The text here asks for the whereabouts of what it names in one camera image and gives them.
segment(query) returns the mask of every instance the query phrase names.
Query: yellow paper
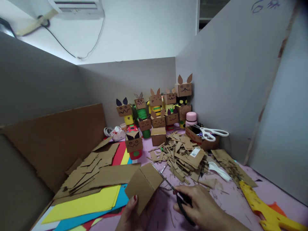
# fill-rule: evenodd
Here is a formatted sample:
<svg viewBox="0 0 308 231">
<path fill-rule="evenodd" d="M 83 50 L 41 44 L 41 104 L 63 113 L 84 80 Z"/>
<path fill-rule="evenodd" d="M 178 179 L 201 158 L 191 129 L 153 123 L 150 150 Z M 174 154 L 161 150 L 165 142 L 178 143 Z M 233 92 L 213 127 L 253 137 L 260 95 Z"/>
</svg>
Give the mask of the yellow paper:
<svg viewBox="0 0 308 231">
<path fill-rule="evenodd" d="M 98 193 L 58 204 L 47 215 L 42 224 L 110 210 L 116 203 L 120 187 L 120 185 L 105 187 Z"/>
</svg>

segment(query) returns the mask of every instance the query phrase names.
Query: white partition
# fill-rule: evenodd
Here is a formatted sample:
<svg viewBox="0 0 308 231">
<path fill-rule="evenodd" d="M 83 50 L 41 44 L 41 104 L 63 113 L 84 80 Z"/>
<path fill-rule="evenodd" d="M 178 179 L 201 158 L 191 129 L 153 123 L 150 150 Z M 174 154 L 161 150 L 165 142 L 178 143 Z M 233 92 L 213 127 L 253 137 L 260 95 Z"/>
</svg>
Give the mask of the white partition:
<svg viewBox="0 0 308 231">
<path fill-rule="evenodd" d="M 193 110 L 230 133 L 222 147 L 244 161 L 295 1 L 231 0 L 176 56 L 176 76 L 193 73 Z"/>
</svg>

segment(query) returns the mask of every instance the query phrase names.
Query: white wall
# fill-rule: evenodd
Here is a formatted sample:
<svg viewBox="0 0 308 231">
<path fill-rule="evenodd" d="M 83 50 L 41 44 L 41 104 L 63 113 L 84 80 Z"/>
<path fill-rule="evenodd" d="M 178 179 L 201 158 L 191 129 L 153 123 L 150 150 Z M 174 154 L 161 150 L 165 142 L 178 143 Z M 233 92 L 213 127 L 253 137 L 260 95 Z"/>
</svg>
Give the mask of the white wall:
<svg viewBox="0 0 308 231">
<path fill-rule="evenodd" d="M 248 163 L 308 205 L 308 11 L 300 9 Z"/>
<path fill-rule="evenodd" d="M 176 76 L 193 73 L 193 110 L 230 133 L 222 147 L 243 162 L 295 2 L 252 12 L 255 0 L 231 0 L 175 58 Z"/>
<path fill-rule="evenodd" d="M 51 9 L 47 0 L 31 0 L 37 15 Z M 176 56 L 196 35 L 197 0 L 102 0 L 105 24 L 100 41 L 84 61 L 71 57 L 49 32 L 41 28 L 21 38 L 23 41 L 74 64 L 104 63 Z M 0 2 L 0 17 L 15 30 L 33 19 L 8 0 Z M 94 46 L 100 20 L 51 20 L 50 30 L 62 45 L 76 57 L 84 57 Z"/>
</svg>

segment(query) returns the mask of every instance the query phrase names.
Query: white fabric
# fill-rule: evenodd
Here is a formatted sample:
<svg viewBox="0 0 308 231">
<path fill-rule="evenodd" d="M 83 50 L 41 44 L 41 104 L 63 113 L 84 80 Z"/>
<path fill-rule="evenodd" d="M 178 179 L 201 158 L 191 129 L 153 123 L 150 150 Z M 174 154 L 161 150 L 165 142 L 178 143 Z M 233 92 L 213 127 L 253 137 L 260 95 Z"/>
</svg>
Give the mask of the white fabric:
<svg viewBox="0 0 308 231">
<path fill-rule="evenodd" d="M 220 169 L 214 162 L 209 162 L 209 170 L 217 172 L 225 181 L 230 181 L 232 178 L 222 169 Z"/>
</svg>

